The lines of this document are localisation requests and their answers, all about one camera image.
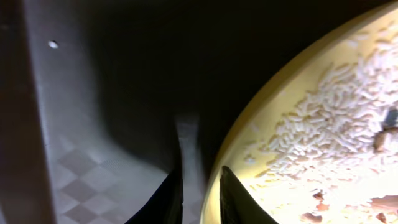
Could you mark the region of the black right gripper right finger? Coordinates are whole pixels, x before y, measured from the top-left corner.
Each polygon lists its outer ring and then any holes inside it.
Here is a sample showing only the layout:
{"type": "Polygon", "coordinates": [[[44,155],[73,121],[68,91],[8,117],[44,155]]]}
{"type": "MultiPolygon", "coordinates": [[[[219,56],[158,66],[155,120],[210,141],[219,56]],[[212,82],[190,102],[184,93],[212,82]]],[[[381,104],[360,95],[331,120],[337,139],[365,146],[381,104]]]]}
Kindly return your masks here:
{"type": "Polygon", "coordinates": [[[252,198],[228,166],[220,177],[220,217],[222,224],[278,224],[252,198]]]}

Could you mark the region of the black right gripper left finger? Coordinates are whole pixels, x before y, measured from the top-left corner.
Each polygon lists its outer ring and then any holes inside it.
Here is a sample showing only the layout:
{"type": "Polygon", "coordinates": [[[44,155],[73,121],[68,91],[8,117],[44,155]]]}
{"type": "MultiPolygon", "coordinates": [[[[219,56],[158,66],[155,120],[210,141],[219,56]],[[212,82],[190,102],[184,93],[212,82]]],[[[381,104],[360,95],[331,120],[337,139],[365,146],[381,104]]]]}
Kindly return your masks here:
{"type": "Polygon", "coordinates": [[[173,170],[147,203],[125,224],[182,224],[182,219],[182,172],[173,170]]]}

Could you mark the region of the yellow plate with crumbs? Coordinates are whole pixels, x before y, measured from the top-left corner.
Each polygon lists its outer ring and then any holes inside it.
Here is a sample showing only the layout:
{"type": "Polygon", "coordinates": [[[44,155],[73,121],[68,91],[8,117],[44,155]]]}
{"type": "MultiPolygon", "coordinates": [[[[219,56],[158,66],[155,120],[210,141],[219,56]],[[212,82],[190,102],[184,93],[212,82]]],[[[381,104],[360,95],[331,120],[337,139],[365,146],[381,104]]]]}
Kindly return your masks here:
{"type": "Polygon", "coordinates": [[[222,144],[202,223],[221,221],[223,166],[279,223],[396,223],[397,2],[330,32],[261,88],[222,144]]]}

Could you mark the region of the dark brown serving tray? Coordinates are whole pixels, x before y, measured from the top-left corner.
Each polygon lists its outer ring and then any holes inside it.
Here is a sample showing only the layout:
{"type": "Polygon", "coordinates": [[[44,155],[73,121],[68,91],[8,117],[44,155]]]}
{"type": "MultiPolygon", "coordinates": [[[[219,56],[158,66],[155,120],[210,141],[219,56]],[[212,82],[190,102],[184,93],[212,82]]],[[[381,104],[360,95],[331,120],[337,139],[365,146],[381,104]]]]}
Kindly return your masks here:
{"type": "Polygon", "coordinates": [[[173,170],[198,223],[221,143],[314,41],[380,1],[2,1],[1,221],[124,223],[173,170]]]}

